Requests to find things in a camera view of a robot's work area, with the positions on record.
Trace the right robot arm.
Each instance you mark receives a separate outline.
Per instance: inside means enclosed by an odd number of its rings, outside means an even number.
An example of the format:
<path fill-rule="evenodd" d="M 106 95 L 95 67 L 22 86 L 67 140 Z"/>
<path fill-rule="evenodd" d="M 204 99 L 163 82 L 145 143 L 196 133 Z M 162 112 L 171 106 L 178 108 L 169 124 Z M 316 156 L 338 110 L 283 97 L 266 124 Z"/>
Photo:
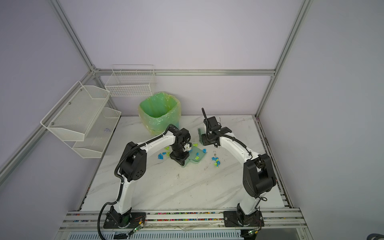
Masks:
<path fill-rule="evenodd" d="M 246 194 L 235 211 L 223 212 L 225 226 L 261 229 L 265 224 L 259 204 L 267 201 L 265 193 L 277 184 L 271 158 L 252 151 L 215 117 L 204 116 L 204 124 L 205 132 L 199 133 L 202 144 L 226 149 L 243 166 L 242 183 Z"/>

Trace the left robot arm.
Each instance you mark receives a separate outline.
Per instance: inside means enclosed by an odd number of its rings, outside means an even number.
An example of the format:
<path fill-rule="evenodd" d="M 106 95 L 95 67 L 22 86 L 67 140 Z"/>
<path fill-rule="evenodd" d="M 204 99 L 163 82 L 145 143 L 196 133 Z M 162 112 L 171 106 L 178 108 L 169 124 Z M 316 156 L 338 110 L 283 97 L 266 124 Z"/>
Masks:
<path fill-rule="evenodd" d="M 106 206 L 110 206 L 103 227 L 135 228 L 139 222 L 145 220 L 146 214 L 132 215 L 132 199 L 137 181 L 143 177 L 147 169 L 147 157 L 157 153 L 165 147 L 171 147 L 170 158 L 180 166 L 185 166 L 190 151 L 192 150 L 191 135 L 185 128 L 178 129 L 169 125 L 164 133 L 136 144 L 129 142 L 119 160 L 115 170 L 115 177 L 120 179 L 117 199 L 103 205 L 98 216 L 98 230 L 100 229 L 101 216 Z"/>

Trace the green plastic dustpan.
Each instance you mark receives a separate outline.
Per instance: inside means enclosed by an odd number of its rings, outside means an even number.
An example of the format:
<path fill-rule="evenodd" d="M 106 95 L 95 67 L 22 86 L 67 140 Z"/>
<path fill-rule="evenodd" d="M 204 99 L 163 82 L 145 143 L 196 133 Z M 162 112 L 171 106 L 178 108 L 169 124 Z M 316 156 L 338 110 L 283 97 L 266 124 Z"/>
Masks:
<path fill-rule="evenodd" d="M 189 156 L 185 160 L 185 167 L 191 164 L 200 163 L 207 153 L 207 149 L 200 149 L 197 145 L 192 145 L 192 149 L 189 151 Z"/>

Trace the green hand brush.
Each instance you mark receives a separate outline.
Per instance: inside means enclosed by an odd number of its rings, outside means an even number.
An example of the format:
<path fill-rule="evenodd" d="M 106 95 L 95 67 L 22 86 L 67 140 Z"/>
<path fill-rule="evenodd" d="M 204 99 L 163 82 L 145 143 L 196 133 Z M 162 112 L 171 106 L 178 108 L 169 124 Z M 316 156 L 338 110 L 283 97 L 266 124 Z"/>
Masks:
<path fill-rule="evenodd" d="M 203 143 L 203 138 L 202 138 L 202 129 L 201 128 L 198 128 L 198 135 L 199 135 L 199 142 L 202 144 Z"/>

